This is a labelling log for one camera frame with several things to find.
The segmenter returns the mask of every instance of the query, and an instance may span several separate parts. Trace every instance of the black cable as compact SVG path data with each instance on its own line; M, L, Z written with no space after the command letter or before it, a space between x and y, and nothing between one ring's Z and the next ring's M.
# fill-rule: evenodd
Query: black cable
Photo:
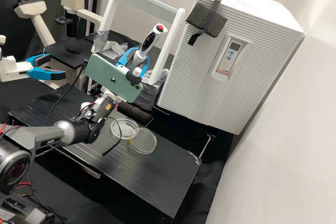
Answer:
M105 156L107 153L109 153L111 150L113 150L114 147L116 147L116 146L120 143L120 141L121 141L121 128L120 128L120 126L119 126L118 121L117 121L116 119L114 119L113 117L107 117L107 118L105 119L105 121L106 121L107 119L113 119L114 121L116 121L116 123L117 123L117 125L118 125L118 128L119 128L120 138L119 138L119 141L116 142L110 149L108 149L107 151L105 151L103 154L100 155L101 158L104 158L104 156Z
M29 181L29 178L28 178L28 172L26 172L26 180L27 180L27 182L30 182L30 181ZM43 203L41 202L41 200L39 199L39 197L37 196L37 192L35 192L32 188L30 188L30 190L31 190L31 192L33 193L34 197L36 198L37 202L38 202L41 206L43 206L46 210L48 210L49 212L51 212L51 213L53 213L54 215L56 215L56 216L59 218L59 220L61 221L61 223L62 223L62 224L65 224L64 221L67 220L66 217L64 217L64 216L60 215L59 213L57 213L57 212L55 211L55 209L53 209L52 207L50 207L50 206L48 206L48 205L46 205L46 204L43 204Z
M64 92L64 94L62 94L62 96L57 100L57 102L55 102L55 104L53 105L53 107L51 108L51 110L49 111L47 117L45 118L42 126L45 125L45 123L47 122L49 116L51 115L51 113L53 112L53 110L55 109L56 105L60 102L60 100L70 91L70 89L75 85L75 83L77 82L77 80L79 79L79 76L81 75L84 67L86 67L86 65L88 64L88 60L84 60L83 61L83 64L82 64L82 67L80 68L80 71L79 71L79 74L77 75L75 81L71 84L71 86Z

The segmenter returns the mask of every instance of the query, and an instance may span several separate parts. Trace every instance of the white handle frame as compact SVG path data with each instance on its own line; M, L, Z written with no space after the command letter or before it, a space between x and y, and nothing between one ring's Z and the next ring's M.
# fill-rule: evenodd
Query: white handle frame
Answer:
M153 16L156 16L170 24L171 28L167 35L167 38L163 44L160 55L154 66L153 72L149 78L148 84L155 84L161 77L163 67L168 58L173 41L177 35L177 32L181 26L186 10L183 8L175 9L165 3L158 0L123 0L124 2L137 7ZM99 31L110 30L119 0L108 0L106 10L104 12L103 19L99 26ZM91 91L92 80L89 79L89 86L87 92Z

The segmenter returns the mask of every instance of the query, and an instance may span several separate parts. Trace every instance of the black backdrop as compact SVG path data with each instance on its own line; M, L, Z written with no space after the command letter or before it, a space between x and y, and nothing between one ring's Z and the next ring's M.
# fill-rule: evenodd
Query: black backdrop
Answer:
M57 25L54 19L63 16L64 10L61 0L44 0L47 10L42 17L53 35L55 41L66 38L65 26ZM0 35L5 35L6 44L2 46L2 53L5 56L14 55L20 61L32 54L41 51L43 44L35 31L30 19L21 19L13 11L13 5L17 0L0 0ZM88 7L88 0L85 0L85 8ZM84 36L86 21L81 20L78 26L78 35Z

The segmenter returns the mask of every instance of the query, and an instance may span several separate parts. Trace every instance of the display screen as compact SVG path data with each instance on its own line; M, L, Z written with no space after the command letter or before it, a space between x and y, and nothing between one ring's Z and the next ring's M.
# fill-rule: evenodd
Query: display screen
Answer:
M232 42L231 45L230 45L230 49L232 49L232 50L238 51L239 48L240 48L239 44L236 44L236 43Z

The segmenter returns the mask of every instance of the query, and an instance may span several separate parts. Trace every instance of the control panel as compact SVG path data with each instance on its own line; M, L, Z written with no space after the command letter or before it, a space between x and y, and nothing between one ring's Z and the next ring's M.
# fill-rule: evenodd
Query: control panel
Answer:
M219 62L216 72L222 75L228 75L235 60L238 57L244 43L235 39L231 39L226 50L223 50L222 59Z

